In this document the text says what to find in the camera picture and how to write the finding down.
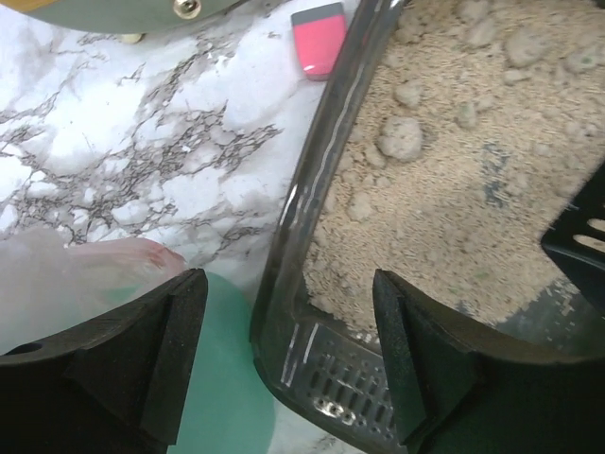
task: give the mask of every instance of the translucent plastic bag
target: translucent plastic bag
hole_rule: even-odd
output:
[[[121,306],[184,270],[142,238],[65,248],[53,230],[0,241],[0,355]]]

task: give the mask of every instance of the marble countertop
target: marble countertop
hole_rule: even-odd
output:
[[[323,89],[298,67],[289,17],[329,2],[280,3],[138,44],[0,7],[3,237],[142,236],[252,297]],[[270,454],[355,452],[278,406]]]

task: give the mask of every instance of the pink eraser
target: pink eraser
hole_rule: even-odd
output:
[[[292,14],[294,45],[302,70],[311,80],[329,78],[347,34],[341,3]]]

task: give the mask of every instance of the sand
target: sand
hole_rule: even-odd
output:
[[[605,11],[416,0],[399,26],[307,256],[311,302],[373,332],[381,268],[503,321],[561,282],[540,237],[604,157]]]

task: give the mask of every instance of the slotted black spatula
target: slotted black spatula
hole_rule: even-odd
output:
[[[605,314],[605,162],[565,207],[542,237],[544,252],[582,293]],[[582,244],[582,238],[589,244]]]

